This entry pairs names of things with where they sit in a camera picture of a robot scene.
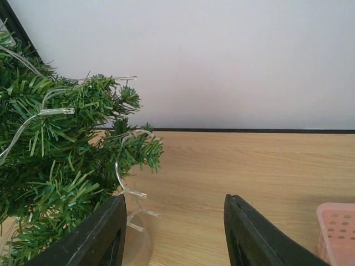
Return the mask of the pink plastic basket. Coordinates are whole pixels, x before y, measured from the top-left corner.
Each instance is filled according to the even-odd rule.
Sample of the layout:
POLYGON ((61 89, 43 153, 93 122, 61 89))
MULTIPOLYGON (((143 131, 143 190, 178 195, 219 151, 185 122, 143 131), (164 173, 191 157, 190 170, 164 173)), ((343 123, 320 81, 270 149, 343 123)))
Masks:
POLYGON ((330 265, 354 266, 354 204, 323 203, 317 217, 319 257, 330 265))

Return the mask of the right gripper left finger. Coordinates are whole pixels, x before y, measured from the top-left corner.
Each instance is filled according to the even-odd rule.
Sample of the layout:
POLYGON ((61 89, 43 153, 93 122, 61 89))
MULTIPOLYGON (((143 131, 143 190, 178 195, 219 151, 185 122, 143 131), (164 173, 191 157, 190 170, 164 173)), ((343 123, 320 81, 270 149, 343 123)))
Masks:
POLYGON ((124 195, 112 196, 63 239, 25 265, 122 265, 126 222, 124 195))

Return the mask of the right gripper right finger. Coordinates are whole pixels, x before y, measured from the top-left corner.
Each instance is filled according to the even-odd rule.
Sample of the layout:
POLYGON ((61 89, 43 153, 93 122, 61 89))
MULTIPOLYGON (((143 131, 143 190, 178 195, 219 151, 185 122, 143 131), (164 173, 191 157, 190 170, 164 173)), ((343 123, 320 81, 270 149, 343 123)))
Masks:
POLYGON ((225 197, 224 228, 232 266, 328 265, 238 195, 225 197))

